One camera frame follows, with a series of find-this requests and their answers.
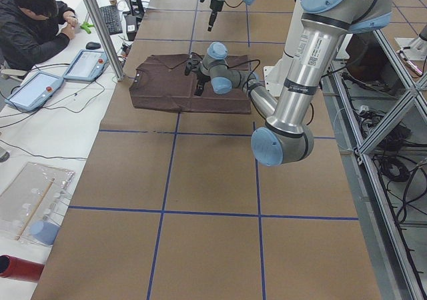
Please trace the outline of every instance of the black cable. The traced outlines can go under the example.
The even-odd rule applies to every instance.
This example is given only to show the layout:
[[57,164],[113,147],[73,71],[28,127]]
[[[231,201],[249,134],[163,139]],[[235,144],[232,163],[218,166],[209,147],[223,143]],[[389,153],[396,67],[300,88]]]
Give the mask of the black cable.
[[33,72],[33,71],[35,71],[35,70],[39,70],[40,71],[40,69],[41,68],[48,68],[48,67],[55,67],[55,66],[58,66],[58,67],[60,67],[60,66],[63,66],[63,65],[70,65],[69,63],[52,63],[52,64],[50,64],[50,65],[40,65],[40,66],[36,66],[36,65],[34,65],[34,68],[33,69],[31,69],[30,71],[28,71],[28,72]]
[[12,126],[12,125],[17,125],[18,123],[20,123],[20,122],[22,122],[22,121],[24,121],[24,120],[26,120],[26,119],[30,118],[30,116],[32,116],[32,115],[34,115],[34,114],[36,114],[37,112],[38,112],[38,110],[36,110],[36,111],[34,111],[34,112],[30,113],[30,114],[29,114],[28,116],[26,116],[25,118],[23,118],[23,119],[21,119],[21,120],[19,120],[19,121],[16,121],[16,122],[10,123],[10,124],[8,124],[8,125],[0,125],[0,129],[2,129],[2,128],[6,128],[6,127],[10,127],[10,126]]
[[421,74],[421,77],[424,75],[424,72],[426,70],[426,62],[427,62],[427,55],[424,58],[424,63],[422,64],[422,74]]
[[17,85],[16,87],[13,87],[12,89],[11,89],[11,94],[14,92],[14,90],[16,89],[16,88],[19,88],[20,87],[20,85]]
[[[356,108],[353,105],[353,99],[352,99],[352,97],[350,95],[350,92],[348,90],[349,88],[347,86],[347,83],[344,81],[344,78],[341,78],[341,83],[344,86],[344,90],[346,91],[347,98],[348,98],[348,100],[350,102],[350,107],[353,109],[353,112],[357,111]],[[358,115],[356,116],[356,118],[357,118],[358,122],[360,122],[360,117]]]
[[198,54],[198,53],[196,53],[194,51],[190,52],[190,54],[191,55],[197,55],[200,58],[200,60],[203,60],[203,57],[200,54]]
[[[389,156],[389,155],[385,155],[383,153],[383,155],[381,157],[379,157],[378,155],[375,155],[373,157],[373,161],[379,161],[380,162],[380,167],[378,167],[376,164],[374,164],[376,166],[376,168],[377,168],[377,171],[378,171],[378,174],[379,174],[379,178],[381,178],[381,175],[387,176],[390,179],[389,184],[390,184],[390,182],[395,182],[396,181],[396,179],[394,179],[393,176],[387,175],[386,172],[384,172],[384,169],[381,168],[381,166],[382,166],[384,160],[387,161],[389,159],[395,159],[397,157],[401,158],[401,159],[404,159],[404,160],[407,160],[407,161],[409,161],[409,162],[411,162],[411,163],[413,163],[413,164],[416,165],[415,168],[413,168],[412,170],[408,170],[407,171],[408,173],[410,173],[410,176],[407,179],[407,184],[406,184],[406,187],[405,187],[405,190],[404,190],[404,194],[403,194],[402,198],[399,198],[399,200],[401,200],[401,202],[402,202],[402,206],[401,206],[401,208],[399,208],[398,212],[396,213],[396,219],[398,219],[398,217],[400,216],[400,214],[403,212],[404,216],[403,216],[402,220],[397,220],[398,223],[403,223],[406,220],[406,217],[407,217],[407,210],[406,210],[406,208],[407,208],[408,205],[411,206],[412,208],[416,209],[417,211],[421,212],[421,213],[427,214],[427,213],[419,210],[415,206],[411,205],[411,203],[413,203],[413,202],[421,199],[425,195],[427,195],[427,173],[425,172],[425,170],[423,170],[423,168],[421,168],[421,166],[423,166],[425,164],[419,165],[419,163],[417,163],[416,161],[414,161],[414,160],[412,160],[410,158],[407,158],[405,156],[402,156],[402,155]],[[407,201],[406,198],[407,198],[408,190],[409,190],[409,187],[410,187],[410,185],[411,185],[411,183],[413,181],[413,178],[414,178],[414,176],[415,176],[415,174],[416,174],[417,171],[421,171],[422,172],[422,174],[423,174],[423,176],[424,176],[424,178],[426,180],[426,188],[425,188],[425,190],[423,190],[423,192],[421,194],[419,194],[415,198],[412,198],[411,200]],[[391,193],[391,190],[389,190],[388,185],[386,186],[386,191],[389,192],[389,193]]]
[[254,59],[254,60],[244,61],[244,62],[242,62],[242,63],[239,63],[239,64],[237,64],[237,65],[233,65],[233,66],[231,66],[231,67],[227,66],[227,69],[233,69],[233,68],[239,67],[239,66],[241,66],[241,65],[245,65],[246,63],[252,63],[252,62],[255,62],[255,61],[257,61],[257,62],[258,62],[258,64],[256,65],[256,68],[258,68],[258,67],[260,66],[260,64],[261,64],[261,60],[259,60],[259,59]]
[[24,112],[14,113],[12,115],[2,115],[2,116],[0,116],[0,118],[9,118],[9,117],[14,117],[16,115],[23,115],[23,114],[24,114]]
[[427,143],[415,143],[408,140],[404,140],[405,147],[415,147],[415,148],[426,148]]
[[345,66],[340,67],[340,68],[338,68],[338,69],[336,69],[336,70],[329,71],[328,73],[325,73],[324,75],[322,75],[322,76],[321,76],[321,78],[327,77],[327,76],[329,76],[329,75],[333,75],[334,73],[337,73],[337,72],[339,72],[339,71],[341,71],[341,70],[344,70],[344,69],[346,69],[346,68],[348,68],[348,67],[352,66],[353,64],[355,64],[356,62],[358,62],[359,60],[361,60],[361,58],[363,58],[363,56],[364,56],[364,54],[359,55],[359,57],[357,57],[357,58],[356,58],[355,60],[353,60],[352,62],[349,62],[349,63],[347,63]]
[[[391,182],[393,182],[393,181],[389,181],[388,183],[387,183],[387,192],[389,193],[389,194],[391,194],[393,197],[395,197],[395,198],[397,198],[398,200],[400,200],[401,202],[402,202],[402,198],[401,197],[399,197],[398,195],[395,195],[389,188],[388,188],[388,186],[389,186],[389,184],[391,183]],[[415,209],[415,210],[417,210],[419,213],[422,213],[423,215],[427,215],[427,212],[424,212],[423,210],[420,210],[419,208],[417,208],[417,207],[415,207],[415,206],[413,206],[413,205],[411,205],[410,203],[408,203],[408,205],[411,207],[411,208],[413,208],[413,209]]]
[[243,1],[241,1],[238,5],[229,5],[228,3],[227,3],[227,1],[224,1],[224,3],[229,7],[229,8],[232,8],[232,9],[235,9],[235,8],[238,8],[238,7],[240,7],[240,5],[242,5],[242,3],[243,3]]
[[403,162],[395,157],[385,157],[380,160],[380,170],[383,175],[394,182],[407,182],[410,172]]
[[[406,196],[407,196],[407,194],[408,194],[408,191],[409,191],[409,187],[411,186],[411,184],[412,184],[412,181],[414,180],[414,178],[415,178],[415,174],[416,174],[416,171],[417,170],[415,170],[415,171],[413,171],[412,173],[411,173],[411,176],[410,176],[410,178],[409,178],[409,180],[408,180],[408,182],[406,183],[406,186],[405,186],[405,190],[404,190],[404,192],[403,192],[403,196],[402,196],[402,206],[400,207],[400,209],[398,210],[398,212],[396,213],[396,218],[397,218],[397,220],[398,220],[398,222],[399,222],[399,224],[402,224],[403,222],[405,222],[405,220],[406,220],[406,216],[408,215],[408,212],[406,211],[406,206],[407,206],[407,204],[408,204],[408,202],[406,201]],[[402,219],[401,220],[399,220],[399,216],[400,216],[400,213],[403,211],[403,217],[402,217]]]
[[16,149],[22,150],[22,151],[24,151],[24,152],[28,153],[28,154],[29,154],[30,156],[32,156],[32,157],[40,157],[40,158],[44,158],[44,159],[74,159],[74,160],[87,160],[87,158],[83,158],[83,157],[62,157],[62,156],[46,157],[46,156],[44,156],[44,155],[34,155],[34,154],[32,154],[31,152],[29,152],[29,151],[27,151],[27,150],[25,150],[25,149],[22,149],[21,147],[18,147],[18,146],[16,146],[16,145],[11,145],[10,143],[7,143],[6,141],[3,141],[3,140],[1,140],[1,139],[0,139],[0,142],[4,143],[4,144],[6,144],[6,145],[8,145],[8,146],[10,146],[10,147],[12,147],[12,148],[16,148]]
[[101,90],[101,92],[99,92],[99,93],[97,93],[96,95],[94,95],[93,97],[91,97],[89,100],[87,100],[86,101],[86,103],[85,103],[85,105],[80,109],[80,110],[78,110],[78,111],[74,111],[74,110],[71,110],[70,108],[67,108],[67,107],[54,107],[54,108],[51,108],[51,106],[52,105],[54,105],[54,104],[56,104],[56,103],[58,103],[58,102],[60,102],[60,101],[62,101],[62,100],[64,100],[64,99],[66,99],[66,98],[68,98],[68,97],[70,97],[71,95],[69,95],[69,96],[67,96],[66,98],[63,98],[63,99],[61,99],[61,100],[59,100],[59,101],[57,101],[57,102],[55,102],[54,104],[52,104],[52,105],[50,105],[50,106],[48,106],[48,107],[43,107],[43,109],[47,109],[47,110],[56,110],[56,109],[65,109],[65,110],[68,110],[68,111],[70,111],[70,112],[72,112],[72,113],[80,113],[80,112],[82,112],[88,105],[89,105],[89,103],[94,99],[94,98],[96,98],[97,96],[99,96],[100,94],[102,94],[104,91],[105,91],[105,87],[103,86],[103,85],[101,85],[100,83],[98,83],[96,80],[94,81],[94,83],[96,83],[97,85],[100,85],[101,87],[102,87],[102,90]]
[[249,61],[246,61],[246,62],[244,62],[244,63],[241,63],[240,65],[243,65],[243,64],[246,64],[246,63],[252,63],[252,62],[255,62],[255,61],[257,61],[258,63],[257,63],[257,65],[254,67],[254,69],[250,72],[250,74],[248,75],[248,78],[246,79],[246,81],[245,81],[245,83],[244,83],[244,85],[246,85],[246,88],[249,88],[249,80],[250,80],[250,77],[251,77],[251,75],[253,75],[254,74],[254,72],[255,72],[255,70],[261,65],[261,60],[259,60],[259,59],[254,59],[254,60],[249,60]]
[[[388,192],[388,189],[386,188],[386,186],[385,186],[385,184],[384,184],[384,180],[382,179],[381,173],[379,172],[378,168],[377,168],[377,172],[378,172],[378,178],[379,178],[379,180],[380,180],[381,187],[382,187],[382,189],[384,190],[384,192],[385,192],[385,193],[387,193],[387,192]],[[392,203],[391,203],[391,201],[390,201],[389,196],[388,196],[387,194],[385,194],[385,197],[386,197],[386,199],[387,199],[388,205],[389,205],[389,206],[390,206],[390,208],[392,209],[392,208],[393,208],[393,205],[392,205]],[[410,266],[411,266],[412,270],[413,270],[413,271],[415,272],[415,274],[416,274],[416,280],[417,280],[418,285],[419,285],[419,286],[420,286],[420,288],[421,288],[421,291],[422,291],[422,294],[423,294],[423,298],[427,299],[427,295],[426,295],[426,293],[425,293],[424,289],[422,288],[422,282],[421,282],[420,275],[419,275],[419,273],[420,273],[420,272],[419,272],[419,270],[417,270],[417,268],[416,268],[416,266],[415,266],[415,263],[414,263],[414,260],[413,260],[412,255],[411,255],[411,251],[413,251],[413,250],[411,250],[411,249],[409,248],[409,246],[408,246],[408,244],[407,244],[407,242],[406,242],[406,240],[405,240],[405,236],[403,235],[403,232],[402,232],[402,228],[401,228],[401,226],[400,226],[400,223],[398,222],[397,217],[396,217],[396,215],[395,215],[394,213],[392,213],[392,217],[393,217],[394,223],[396,224],[396,227],[397,227],[397,229],[398,229],[398,232],[399,232],[400,238],[401,238],[401,240],[402,240],[402,242],[403,242],[403,245],[404,245],[404,248],[405,248],[406,254],[407,254],[407,256],[408,256],[409,264],[410,264]]]
[[312,108],[312,117],[310,118],[310,121],[306,123],[306,125],[309,125],[311,122],[313,122],[313,119],[314,119],[314,106],[313,106],[313,103],[311,102],[310,102],[310,107]]

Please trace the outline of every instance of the man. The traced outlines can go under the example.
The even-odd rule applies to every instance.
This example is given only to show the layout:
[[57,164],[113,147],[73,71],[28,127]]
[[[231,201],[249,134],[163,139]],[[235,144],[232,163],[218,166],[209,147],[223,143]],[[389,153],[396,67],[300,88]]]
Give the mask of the man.
[[60,53],[77,25],[74,10],[62,1],[0,0],[0,48],[12,69],[28,71]]

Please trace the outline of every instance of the cable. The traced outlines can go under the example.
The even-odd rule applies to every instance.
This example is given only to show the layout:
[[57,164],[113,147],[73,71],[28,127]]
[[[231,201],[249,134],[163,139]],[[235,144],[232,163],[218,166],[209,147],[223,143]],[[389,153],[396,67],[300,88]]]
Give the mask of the cable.
[[70,64],[69,64],[69,63],[52,63],[52,64],[50,64],[50,65],[40,65],[40,66],[36,66],[36,65],[34,65],[34,68],[33,68],[33,69],[31,69],[31,70],[30,70],[30,71],[28,71],[28,72],[32,72],[32,71],[35,71],[35,70],[39,70],[39,71],[40,71],[40,69],[41,69],[41,68],[48,68],[48,67],[55,67],[55,66],[60,67],[60,66],[63,66],[63,65],[68,66],[68,65],[70,65]]
[[246,81],[245,81],[245,83],[243,84],[243,85],[246,85],[246,88],[249,88],[249,80],[250,80],[250,77],[254,74],[254,72],[255,72],[255,70],[261,65],[261,60],[259,60],[259,59],[254,59],[254,60],[249,60],[249,61],[246,61],[246,62],[244,62],[244,63],[241,63],[241,65],[243,65],[243,64],[246,64],[246,63],[252,63],[252,62],[255,62],[255,61],[257,61],[258,63],[257,63],[257,65],[254,67],[254,69],[250,72],[250,74],[248,75],[248,78],[246,79]]
[[239,64],[237,64],[237,65],[233,65],[233,66],[231,66],[231,67],[229,67],[229,66],[227,66],[227,69],[233,69],[233,68],[236,68],[236,67],[239,67],[239,66],[241,66],[241,65],[245,65],[246,63],[252,63],[252,62],[258,62],[258,64],[256,65],[256,67],[255,67],[255,69],[256,68],[258,68],[259,66],[260,66],[260,64],[261,64],[261,60],[259,60],[259,59],[254,59],[254,60],[248,60],[248,61],[244,61],[244,62],[242,62],[242,63],[239,63]]
[[426,55],[426,57],[424,58],[424,62],[423,62],[423,64],[422,64],[422,74],[421,74],[421,77],[424,75],[424,73],[426,72],[426,62],[427,62],[427,55]]
[[10,126],[12,126],[12,125],[17,125],[18,123],[20,123],[20,122],[22,122],[22,121],[24,121],[24,120],[26,120],[26,119],[28,119],[28,118],[30,118],[30,116],[32,116],[32,115],[34,115],[34,114],[36,114],[38,112],[38,110],[37,111],[34,111],[34,112],[32,112],[32,113],[30,113],[28,116],[26,116],[25,118],[23,118],[23,119],[21,119],[21,120],[19,120],[19,121],[16,121],[16,122],[13,122],[13,123],[10,123],[10,124],[8,124],[8,125],[0,125],[0,129],[2,129],[2,128],[6,128],[6,127],[10,127]]
[[229,7],[229,8],[232,8],[232,9],[235,9],[235,8],[238,8],[238,7],[240,7],[240,5],[243,3],[243,1],[240,1],[240,3],[238,4],[238,5],[229,5],[228,3],[227,3],[227,1],[224,1],[224,3]]
[[[353,105],[352,97],[350,92],[348,91],[348,86],[344,80],[344,77],[341,78],[341,82],[344,86],[344,90],[346,91],[347,98],[349,99],[350,106],[354,112],[358,112]],[[383,111],[374,111],[369,110],[365,112],[363,115],[355,114],[354,117],[358,121],[360,132],[364,138],[369,136],[370,129],[375,128],[377,124],[381,121],[382,118],[386,115],[386,112]],[[378,144],[378,146],[387,151],[399,151],[403,146],[405,146],[405,139],[409,136],[410,130],[403,126],[402,122],[400,122],[387,136]]]
[[328,73],[325,73],[324,75],[322,75],[322,76],[321,76],[321,78],[327,77],[327,76],[329,76],[329,75],[333,75],[334,73],[337,73],[337,72],[339,72],[339,71],[341,71],[341,70],[344,70],[344,69],[346,69],[346,68],[348,68],[348,67],[352,66],[353,64],[355,64],[356,62],[358,62],[359,60],[361,60],[361,58],[363,58],[363,56],[364,56],[364,54],[363,54],[363,53],[362,53],[362,54],[360,54],[360,55],[359,55],[359,57],[357,57],[356,59],[354,59],[352,62],[349,62],[349,63],[347,63],[345,66],[340,67],[340,68],[338,68],[338,69],[336,69],[336,70],[329,71]]
[[[398,224],[402,224],[406,220],[406,217],[407,217],[407,210],[406,210],[406,208],[407,208],[408,205],[411,206],[412,208],[416,209],[417,211],[423,213],[423,214],[427,214],[427,213],[419,210],[415,206],[411,205],[411,203],[413,203],[413,202],[421,199],[423,196],[425,196],[427,194],[427,173],[423,170],[423,168],[421,168],[423,165],[426,164],[425,162],[424,163],[423,162],[417,163],[416,161],[414,161],[412,159],[409,159],[407,157],[404,157],[402,155],[389,156],[389,155],[383,154],[381,157],[379,155],[374,155],[373,158],[372,158],[372,160],[373,161],[378,161],[380,163],[380,166],[377,166],[376,164],[374,164],[376,166],[376,168],[377,168],[377,172],[378,172],[380,180],[382,181],[382,175],[385,175],[386,177],[388,177],[390,179],[390,181],[388,182],[387,186],[383,188],[383,189],[385,189],[386,192],[392,194],[391,190],[389,190],[389,188],[388,188],[388,186],[389,186],[389,184],[391,182],[403,182],[403,181],[399,181],[399,179],[401,179],[403,177],[402,174],[399,175],[399,176],[396,176],[394,174],[390,175],[390,174],[387,174],[387,170],[386,170],[386,172],[384,172],[385,170],[383,168],[383,164],[387,163],[388,161],[392,161],[396,165],[400,164],[400,166],[402,166],[403,163],[401,163],[399,160],[397,160],[397,157],[401,158],[401,159],[404,159],[404,160],[407,160],[407,161],[415,164],[415,168],[413,168],[412,170],[408,170],[408,168],[406,166],[404,166],[404,168],[406,169],[406,172],[407,172],[407,175],[406,175],[407,176],[407,179],[406,179],[407,184],[405,186],[405,190],[404,190],[402,198],[399,198],[398,196],[396,196],[395,194],[393,194],[393,196],[397,197],[402,202],[402,206],[399,208],[398,212],[396,213],[396,222]],[[412,182],[414,180],[415,174],[418,172],[418,170],[420,170],[422,172],[422,174],[423,174],[423,176],[424,176],[424,178],[426,180],[426,188],[425,188],[425,190],[420,195],[418,195],[417,197],[415,197],[415,198],[407,201],[406,198],[407,198],[407,194],[408,194],[409,188],[410,188],[410,186],[411,186],[411,184],[412,184]],[[403,217],[402,217],[401,220],[398,220],[398,218],[399,218],[399,216],[400,216],[401,213],[403,213]]]
[[[377,168],[377,173],[378,173],[378,178],[379,178],[379,180],[380,180],[380,184],[381,184],[381,187],[382,187],[382,189],[384,190],[384,192],[385,193],[390,193],[391,195],[393,195],[394,197],[396,197],[396,198],[398,198],[399,200],[401,200],[401,198],[399,198],[399,197],[397,197],[395,194],[393,194],[393,193],[391,193],[390,191],[389,191],[389,189],[388,189],[388,187],[386,187],[385,186],[385,184],[384,184],[384,180],[383,180],[383,178],[382,178],[382,176],[381,176],[381,173],[379,172],[379,170],[378,170],[378,167],[377,167],[377,165],[376,164],[374,164],[375,165],[375,167]],[[393,209],[393,205],[392,205],[392,202],[391,202],[391,200],[390,200],[390,197],[387,195],[387,194],[385,194],[385,197],[386,197],[386,199],[387,199],[387,202],[388,202],[388,205],[389,205],[389,207],[391,208],[391,209]],[[415,274],[416,274],[416,280],[417,280],[417,283],[419,284],[419,286],[421,287],[421,290],[422,290],[422,294],[423,294],[423,298],[425,298],[425,299],[427,299],[426,298],[426,294],[425,294],[425,292],[424,292],[424,290],[423,290],[423,288],[422,288],[422,282],[421,282],[421,280],[420,280],[420,276],[419,276],[419,270],[417,270],[417,268],[416,268],[416,266],[415,266],[415,263],[414,263],[414,260],[413,260],[413,258],[412,258],[412,256],[411,256],[411,251],[413,251],[412,249],[410,249],[409,247],[408,247],[408,244],[407,244],[407,242],[406,242],[406,240],[405,240],[405,236],[404,236],[404,234],[403,234],[403,232],[402,232],[402,228],[401,228],[401,223],[398,221],[398,219],[397,219],[397,216],[394,214],[394,213],[392,213],[392,216],[393,216],[393,220],[394,220],[394,222],[395,222],[395,224],[396,224],[396,227],[397,227],[397,229],[398,229],[398,232],[399,232],[399,235],[400,235],[400,238],[402,239],[402,242],[403,242],[403,246],[404,246],[404,248],[405,248],[405,250],[406,250],[406,254],[408,255],[408,260],[409,260],[409,263],[410,263],[410,266],[411,266],[411,268],[412,268],[412,270],[415,272]]]
[[373,91],[382,93],[382,94],[386,95],[387,97],[390,97],[390,98],[393,98],[393,99],[396,99],[396,100],[399,99],[399,98],[397,98],[397,97],[395,97],[393,95],[389,95],[387,92],[384,92],[384,89],[383,90],[378,90],[378,89],[374,88],[372,85],[369,85],[369,84],[367,84],[367,83],[365,83],[365,82],[363,82],[361,80],[357,80],[356,78],[354,78],[353,76],[351,76],[348,72],[343,72],[342,73],[342,77],[345,80],[349,80],[349,81],[357,84],[359,87],[361,87],[363,89],[373,90]]
[[413,148],[427,148],[427,143],[414,143],[408,140],[404,140],[404,146]]
[[46,157],[46,156],[44,156],[44,155],[34,155],[34,154],[32,154],[31,152],[29,152],[29,151],[27,151],[27,150],[25,150],[25,149],[23,149],[23,148],[21,148],[21,147],[18,147],[18,146],[16,146],[16,145],[11,145],[10,143],[7,143],[6,141],[3,141],[3,140],[1,140],[1,139],[0,139],[0,142],[4,143],[4,144],[6,144],[6,145],[8,145],[8,146],[10,146],[10,147],[12,147],[12,148],[16,148],[16,149],[22,150],[22,151],[24,151],[24,152],[28,153],[28,154],[29,154],[30,156],[32,156],[32,157],[40,157],[40,158],[44,158],[44,159],[74,159],[74,160],[87,160],[87,158],[83,158],[83,157],[62,157],[62,156]]
[[314,119],[314,106],[313,106],[313,103],[311,102],[310,102],[310,107],[312,108],[312,117],[310,118],[308,123],[306,123],[306,125],[309,125],[311,122],[313,122],[313,119]]
[[52,105],[50,105],[48,107],[43,107],[43,109],[47,109],[47,110],[65,109],[65,110],[68,110],[68,111],[70,111],[72,113],[80,113],[80,112],[82,112],[89,105],[89,102],[91,102],[94,98],[96,98],[97,96],[99,96],[100,94],[102,94],[105,91],[105,87],[103,85],[101,85],[100,83],[98,83],[96,80],[94,81],[94,83],[96,83],[97,85],[100,85],[102,87],[102,90],[99,93],[97,93],[96,95],[94,95],[93,97],[91,97],[89,100],[87,100],[86,103],[85,103],[85,105],[80,110],[74,111],[74,110],[71,110],[70,108],[67,108],[67,107],[54,107],[54,108],[50,108]]
[[198,53],[196,53],[194,51],[190,52],[190,54],[191,55],[197,55],[200,58],[200,60],[203,60],[203,57],[200,54],[198,54]]

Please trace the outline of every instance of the table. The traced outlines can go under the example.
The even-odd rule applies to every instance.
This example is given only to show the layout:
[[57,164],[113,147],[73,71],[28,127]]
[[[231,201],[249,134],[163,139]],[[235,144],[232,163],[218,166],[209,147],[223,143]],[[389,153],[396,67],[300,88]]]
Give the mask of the table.
[[[84,30],[79,30],[65,50],[37,66],[70,63],[77,52],[85,48],[87,42],[99,42],[95,28],[91,28],[91,31],[91,34],[87,34]],[[111,37],[114,46],[117,46],[117,51],[120,50],[123,41],[122,36],[123,34]],[[62,75],[66,68],[65,65],[61,65],[44,67],[42,70],[55,75]],[[111,67],[105,70],[97,82],[87,85],[87,83],[67,81],[46,104],[54,104],[71,95],[51,107],[66,107],[73,111],[80,111],[79,113],[72,113],[66,109],[41,109],[18,124],[2,127],[22,120],[22,118],[29,115],[24,113],[5,117],[17,113],[16,109],[8,105],[5,106],[0,112],[0,117],[4,117],[0,118],[0,139],[14,146],[22,147],[36,155],[87,157],[97,135],[99,122],[107,109],[117,82]],[[44,159],[32,157],[22,150],[4,143],[1,146],[10,153],[10,158],[4,163],[0,163],[0,193],[4,192],[28,161],[74,171],[75,177],[67,189],[68,192],[72,193],[85,165],[85,160],[83,159]],[[49,256],[50,250],[50,247],[20,243],[0,237],[1,254],[44,263]],[[30,299],[35,286],[35,283],[0,279],[0,293],[4,299]]]

